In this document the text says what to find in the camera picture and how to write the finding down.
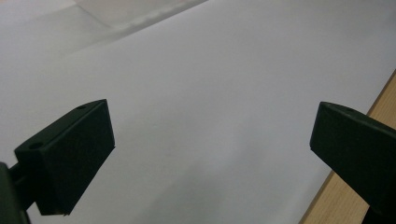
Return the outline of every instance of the screw hole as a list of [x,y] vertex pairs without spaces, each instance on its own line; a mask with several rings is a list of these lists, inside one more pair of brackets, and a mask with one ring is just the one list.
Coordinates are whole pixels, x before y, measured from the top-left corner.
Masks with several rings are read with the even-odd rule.
[[32,145],[29,146],[30,149],[38,149],[40,147],[42,147],[44,144],[42,142],[38,142],[38,143],[33,143]]

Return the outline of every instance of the clamp jaw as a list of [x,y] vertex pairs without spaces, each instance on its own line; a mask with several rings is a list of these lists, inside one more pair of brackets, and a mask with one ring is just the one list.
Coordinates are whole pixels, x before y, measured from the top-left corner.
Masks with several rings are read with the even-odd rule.
[[41,215],[69,215],[114,149],[106,100],[81,105],[15,149],[18,163],[0,162],[0,223],[30,223]]
[[311,149],[370,205],[363,223],[396,223],[396,131],[345,106],[322,102]]

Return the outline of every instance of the wooden surface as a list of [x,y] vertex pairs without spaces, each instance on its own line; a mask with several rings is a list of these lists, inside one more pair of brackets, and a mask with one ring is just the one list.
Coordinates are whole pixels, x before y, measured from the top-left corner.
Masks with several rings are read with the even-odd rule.
[[[396,129],[396,71],[368,116]],[[369,205],[335,172],[331,172],[300,224],[361,224]]]

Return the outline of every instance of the white surface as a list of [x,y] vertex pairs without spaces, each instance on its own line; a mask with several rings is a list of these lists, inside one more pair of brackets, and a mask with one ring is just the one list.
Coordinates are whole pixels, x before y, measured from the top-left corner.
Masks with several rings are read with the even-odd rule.
[[1,159],[102,98],[117,147],[33,223],[297,223],[329,172],[319,101],[367,111],[395,67],[390,0],[211,0],[133,35],[50,1],[0,4]]

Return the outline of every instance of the dark green plastic part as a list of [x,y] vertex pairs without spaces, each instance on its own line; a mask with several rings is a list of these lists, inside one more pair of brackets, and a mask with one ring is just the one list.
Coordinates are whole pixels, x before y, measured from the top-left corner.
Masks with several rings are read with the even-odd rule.
[[310,146],[373,211],[395,218],[395,130],[351,108],[322,102]]
[[30,223],[25,210],[20,205],[8,168],[2,162],[0,162],[0,223]]
[[42,215],[68,215],[113,148],[106,100],[81,105],[15,149],[21,193],[28,186]]

